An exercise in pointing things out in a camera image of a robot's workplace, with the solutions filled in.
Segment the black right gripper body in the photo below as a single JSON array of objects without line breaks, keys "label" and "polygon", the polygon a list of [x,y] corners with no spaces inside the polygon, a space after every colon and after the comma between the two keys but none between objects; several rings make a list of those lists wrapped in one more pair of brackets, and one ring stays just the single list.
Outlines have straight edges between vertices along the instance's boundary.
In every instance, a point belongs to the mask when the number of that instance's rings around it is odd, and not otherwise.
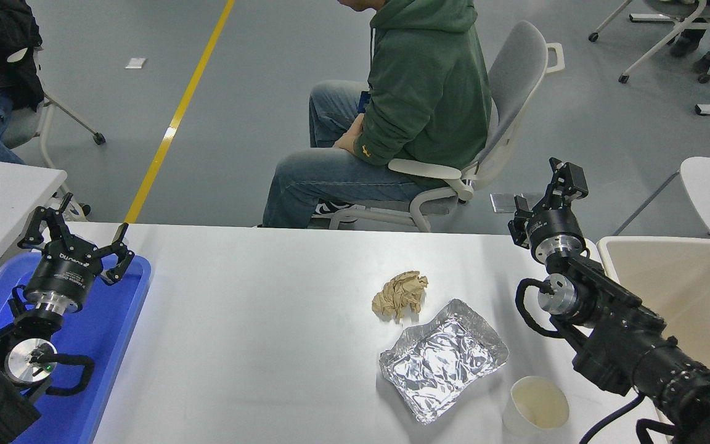
[{"label": "black right gripper body", "polygon": [[557,236],[573,238],[577,248],[584,249],[584,237],[579,222],[570,208],[538,211],[527,223],[526,233],[530,250],[536,250],[543,241]]}]

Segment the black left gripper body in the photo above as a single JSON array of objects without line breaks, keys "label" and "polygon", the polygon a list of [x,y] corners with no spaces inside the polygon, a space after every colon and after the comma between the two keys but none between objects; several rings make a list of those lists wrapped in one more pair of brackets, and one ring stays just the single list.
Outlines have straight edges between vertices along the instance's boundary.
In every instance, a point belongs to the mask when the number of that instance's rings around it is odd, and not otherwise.
[{"label": "black left gripper body", "polygon": [[36,303],[40,295],[53,292],[74,304],[85,303],[96,276],[102,272],[102,260],[91,256],[96,248],[82,238],[48,242],[25,286],[25,298]]}]

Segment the person's left hand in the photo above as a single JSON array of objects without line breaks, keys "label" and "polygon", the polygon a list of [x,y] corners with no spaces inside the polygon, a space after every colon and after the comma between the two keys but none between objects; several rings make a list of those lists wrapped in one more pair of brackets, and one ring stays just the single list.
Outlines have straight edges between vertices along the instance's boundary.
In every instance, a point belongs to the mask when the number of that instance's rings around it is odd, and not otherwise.
[{"label": "person's left hand", "polygon": [[357,139],[362,134],[364,128],[364,117],[364,113],[359,113],[353,120],[349,129],[347,129],[346,132],[344,132],[344,134],[341,135],[335,143],[333,143],[333,146],[355,155]]}]

